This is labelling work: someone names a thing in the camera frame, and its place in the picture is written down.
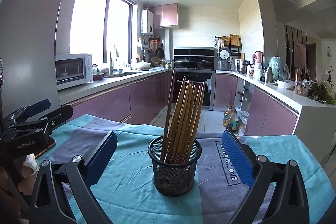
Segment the left hand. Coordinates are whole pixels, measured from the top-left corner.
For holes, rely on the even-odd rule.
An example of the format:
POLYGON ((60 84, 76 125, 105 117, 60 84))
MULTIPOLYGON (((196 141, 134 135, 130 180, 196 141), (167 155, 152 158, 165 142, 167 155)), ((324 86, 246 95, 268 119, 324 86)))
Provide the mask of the left hand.
POLYGON ((15 216, 28 215, 38 170, 34 153, 14 160, 13 175, 1 166, 1 199, 15 216))

